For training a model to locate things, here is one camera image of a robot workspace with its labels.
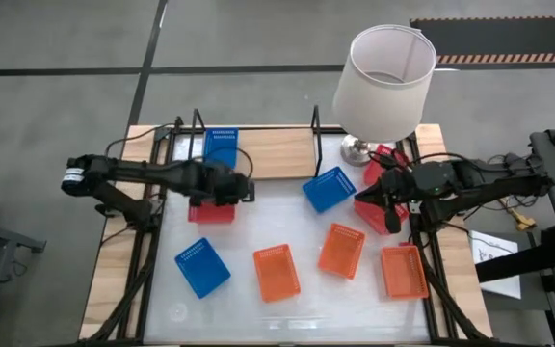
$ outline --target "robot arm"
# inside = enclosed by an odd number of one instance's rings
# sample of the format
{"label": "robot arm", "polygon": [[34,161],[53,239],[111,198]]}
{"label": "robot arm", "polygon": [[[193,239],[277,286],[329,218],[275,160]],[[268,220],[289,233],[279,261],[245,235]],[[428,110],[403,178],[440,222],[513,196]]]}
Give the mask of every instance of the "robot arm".
{"label": "robot arm", "polygon": [[159,165],[83,155],[67,160],[62,189],[74,197],[94,197],[104,203],[101,208],[123,213],[128,223],[148,226],[151,203],[128,197],[109,183],[113,180],[164,186],[190,197],[192,206],[206,201],[221,206],[254,200],[254,185],[250,179],[224,164],[195,160]]}
{"label": "robot arm", "polygon": [[499,164],[462,159],[426,162],[411,170],[403,166],[385,168],[388,170],[377,183],[355,199],[384,208],[390,232],[400,231],[395,204],[418,206],[421,229],[432,231],[460,211],[509,195],[540,197],[554,185],[540,159],[511,153]]}

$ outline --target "metal rod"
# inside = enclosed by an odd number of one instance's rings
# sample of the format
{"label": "metal rod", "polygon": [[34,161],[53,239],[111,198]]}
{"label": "metal rod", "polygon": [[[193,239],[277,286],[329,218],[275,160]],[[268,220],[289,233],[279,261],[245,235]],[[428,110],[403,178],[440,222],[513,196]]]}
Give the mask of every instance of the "metal rod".
{"label": "metal rod", "polygon": [[188,146],[188,160],[192,159],[192,149],[194,148],[194,134],[197,133],[197,120],[200,122],[201,132],[203,134],[207,129],[204,127],[204,121],[200,116],[198,109],[194,109],[194,115],[192,116],[192,129],[190,130],[190,145]]}
{"label": "metal rod", "polygon": [[[416,160],[421,157],[421,153],[419,152],[419,144],[416,141],[416,134],[410,134],[406,140],[410,144],[410,151],[412,152],[412,159]],[[438,244],[438,238],[435,234],[428,235],[431,253],[432,253],[432,260],[434,261],[434,272],[436,273],[438,279],[440,280],[440,284],[445,288],[448,288],[447,278],[444,274],[444,266],[442,264],[442,255],[440,254],[440,245]],[[458,332],[455,326],[455,321],[451,316],[451,313],[448,311],[447,306],[442,303],[442,315],[444,317],[444,321],[447,327],[447,333],[450,338],[457,338]]]}
{"label": "metal rod", "polygon": [[[157,164],[158,155],[160,152],[160,139],[157,138],[158,133],[153,135],[153,144],[151,145],[151,154],[149,155],[149,163]],[[153,185],[146,184],[143,191],[143,199],[148,199],[151,195]],[[139,264],[141,262],[141,251],[143,249],[143,239],[145,235],[142,232],[137,232],[134,235],[134,245],[132,246],[132,255],[130,256],[130,266],[127,271],[127,279],[125,280],[125,290],[130,288],[134,278],[136,278],[139,271]],[[127,325],[130,318],[130,309],[127,308],[121,316],[119,327],[117,329],[117,339],[127,337]]]}
{"label": "metal rod", "polygon": [[[165,164],[170,164],[172,162],[172,157],[174,154],[174,144],[175,144],[175,137],[180,131],[180,125],[182,122],[176,121],[175,128],[172,130],[171,135],[168,138],[168,146],[166,149],[166,157],[164,159]],[[160,231],[162,229],[162,220],[164,218],[164,209],[166,208],[166,196],[167,190],[165,187],[160,187],[160,196],[163,197],[162,203],[164,204],[162,207],[162,211],[158,218],[158,228],[155,230],[153,235],[151,236],[151,243],[149,244],[149,252],[147,254],[146,261],[155,262],[157,257],[157,249],[158,249],[158,242],[160,240]],[[136,338],[143,341],[145,338],[145,327],[146,327],[146,316],[148,314],[149,308],[149,298],[151,296],[151,287],[153,285],[153,273],[149,275],[147,281],[145,283],[145,288],[143,289],[143,295],[141,297],[141,305],[139,306],[139,318],[138,318],[138,325],[136,326],[135,336]]]}
{"label": "metal rod", "polygon": [[312,131],[316,134],[316,146],[318,147],[318,161],[316,162],[316,173],[314,177],[318,177],[320,172],[320,165],[323,162],[323,141],[321,139],[321,128],[320,128],[320,113],[318,112],[318,105],[314,105],[314,112],[312,113]]}
{"label": "metal rod", "polygon": [[[403,153],[405,153],[404,152],[404,143],[403,143],[403,141],[397,142],[395,144],[395,146],[399,150],[401,150]],[[421,235],[414,234],[412,236],[412,242],[414,243],[414,245],[421,252],[421,256],[425,256],[423,254],[423,245],[421,243]],[[431,293],[430,284],[428,282],[425,282],[425,285],[428,287],[428,292]],[[438,332],[438,323],[436,321],[436,314],[435,314],[435,310],[434,310],[434,300],[432,299],[431,295],[427,298],[423,298],[423,309],[425,310],[425,321],[426,321],[426,324],[428,326],[428,334],[430,335],[430,340],[434,340],[435,338],[439,337],[439,332]]]}

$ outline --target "white paper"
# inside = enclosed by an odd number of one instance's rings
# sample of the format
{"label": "white paper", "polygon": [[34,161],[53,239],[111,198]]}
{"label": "white paper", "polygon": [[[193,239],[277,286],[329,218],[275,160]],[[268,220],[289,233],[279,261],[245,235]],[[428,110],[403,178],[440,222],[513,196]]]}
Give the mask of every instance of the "white paper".
{"label": "white paper", "polygon": [[[491,260],[499,256],[509,255],[507,251],[511,251],[512,253],[517,253],[519,251],[517,242],[507,241],[477,231],[470,231],[470,236],[472,258],[474,259],[475,264],[486,260]],[[494,246],[502,247],[507,251],[487,245],[485,242],[482,242],[480,240],[483,240]],[[513,276],[507,279],[492,280],[489,282],[481,283],[481,289],[492,293],[521,299],[521,286],[519,285],[519,276]]]}

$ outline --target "blue basket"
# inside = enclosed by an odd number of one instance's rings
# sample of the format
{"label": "blue basket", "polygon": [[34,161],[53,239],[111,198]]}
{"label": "blue basket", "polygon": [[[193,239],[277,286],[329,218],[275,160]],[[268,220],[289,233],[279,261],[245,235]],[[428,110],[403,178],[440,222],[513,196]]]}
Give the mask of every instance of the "blue basket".
{"label": "blue basket", "polygon": [[176,256],[174,261],[199,299],[230,278],[228,269],[204,237]]}
{"label": "blue basket", "polygon": [[319,175],[304,185],[307,199],[318,213],[334,207],[354,194],[356,190],[339,167]]}
{"label": "blue basket", "polygon": [[211,128],[206,131],[202,155],[205,160],[225,163],[231,169],[237,165],[237,128]]}

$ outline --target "orange basket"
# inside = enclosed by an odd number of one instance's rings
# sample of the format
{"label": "orange basket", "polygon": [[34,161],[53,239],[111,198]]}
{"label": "orange basket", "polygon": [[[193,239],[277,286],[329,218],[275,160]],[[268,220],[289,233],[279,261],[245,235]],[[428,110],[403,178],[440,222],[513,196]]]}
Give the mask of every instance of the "orange basket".
{"label": "orange basket", "polygon": [[430,295],[416,246],[385,247],[381,261],[386,293],[391,299],[419,299]]}
{"label": "orange basket", "polygon": [[288,245],[279,245],[254,252],[254,264],[265,303],[301,293],[297,271]]}
{"label": "orange basket", "polygon": [[352,280],[357,272],[365,234],[333,223],[327,234],[318,267]]}

